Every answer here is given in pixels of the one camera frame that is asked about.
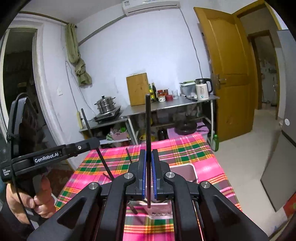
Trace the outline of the person's left hand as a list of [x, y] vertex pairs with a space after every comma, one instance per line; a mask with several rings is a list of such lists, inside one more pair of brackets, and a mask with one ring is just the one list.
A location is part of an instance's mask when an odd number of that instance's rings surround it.
[[[42, 218], [50, 218], [55, 212], [54, 198], [52, 196], [52, 189], [49, 179], [43, 176], [41, 179], [40, 191], [34, 196], [30, 197], [27, 193], [19, 191], [19, 196], [23, 202], [24, 207], [34, 209], [34, 211]], [[6, 200], [8, 207], [16, 217], [16, 219], [23, 224], [29, 224], [25, 211], [16, 193], [14, 185], [8, 184], [6, 186]]]

